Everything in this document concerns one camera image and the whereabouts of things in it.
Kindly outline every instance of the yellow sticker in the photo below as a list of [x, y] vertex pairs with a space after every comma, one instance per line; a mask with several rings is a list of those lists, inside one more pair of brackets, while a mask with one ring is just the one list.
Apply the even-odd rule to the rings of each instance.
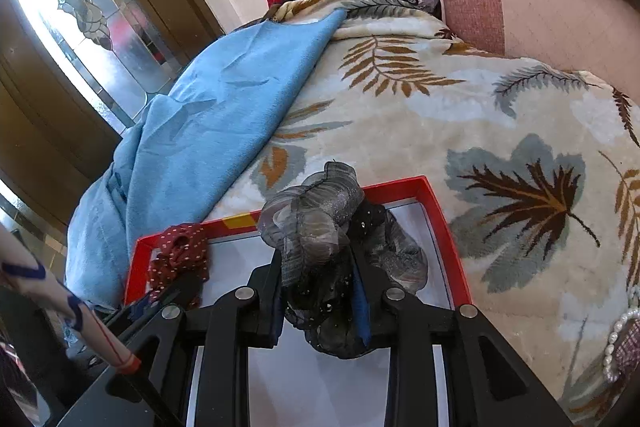
[[229, 230], [244, 229], [245, 227], [255, 227], [255, 219], [251, 214], [238, 214], [237, 216], [224, 217], [222, 222], [225, 223]]

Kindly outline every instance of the silver screw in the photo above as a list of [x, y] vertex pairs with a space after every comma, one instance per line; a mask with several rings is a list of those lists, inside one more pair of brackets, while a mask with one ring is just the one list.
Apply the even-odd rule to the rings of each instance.
[[472, 319], [478, 315], [478, 308], [473, 306], [473, 304], [462, 304], [462, 306], [460, 306], [460, 315]]
[[170, 321], [171, 319], [174, 319], [175, 317], [180, 315], [180, 308], [178, 308], [178, 306], [176, 306], [175, 304], [169, 304], [168, 306], [165, 306], [164, 308], [162, 308], [161, 313], [162, 313], [162, 318]]
[[253, 288], [249, 288], [249, 286], [242, 286], [242, 288], [238, 288], [236, 290], [236, 299], [240, 299], [241, 301], [246, 301], [250, 299], [255, 294]]
[[401, 301], [404, 299], [404, 291], [400, 288], [389, 288], [386, 291], [386, 298], [390, 301]]

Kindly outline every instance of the decorative glass pattern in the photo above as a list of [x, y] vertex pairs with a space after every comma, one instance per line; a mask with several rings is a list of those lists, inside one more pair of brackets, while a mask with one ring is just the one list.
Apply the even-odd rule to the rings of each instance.
[[71, 82], [119, 133], [181, 66], [135, 0], [19, 0]]

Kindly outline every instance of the pearl bracelet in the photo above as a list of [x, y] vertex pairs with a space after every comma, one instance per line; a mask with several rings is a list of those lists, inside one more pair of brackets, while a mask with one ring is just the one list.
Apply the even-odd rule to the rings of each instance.
[[640, 301], [640, 286], [633, 286], [629, 291], [629, 308], [626, 312], [620, 315], [620, 318], [613, 325], [613, 330], [609, 333], [609, 339], [607, 347], [604, 349], [604, 358], [602, 359], [602, 372], [604, 377], [609, 383], [614, 383], [620, 378], [620, 372], [612, 367], [613, 365], [613, 352], [615, 350], [614, 344], [618, 339], [618, 335], [626, 323], [631, 319], [640, 319], [640, 308], [634, 304], [634, 298], [638, 297]]

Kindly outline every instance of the floral blanket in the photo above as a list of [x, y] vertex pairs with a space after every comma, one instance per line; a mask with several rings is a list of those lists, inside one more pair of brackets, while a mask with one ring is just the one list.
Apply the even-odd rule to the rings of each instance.
[[610, 327], [640, 277], [638, 107], [587, 71], [470, 47], [398, 0], [303, 0], [274, 20], [342, 8], [289, 114], [209, 219], [261, 208], [327, 160], [362, 185], [424, 174], [475, 304], [574, 423], [618, 390]]

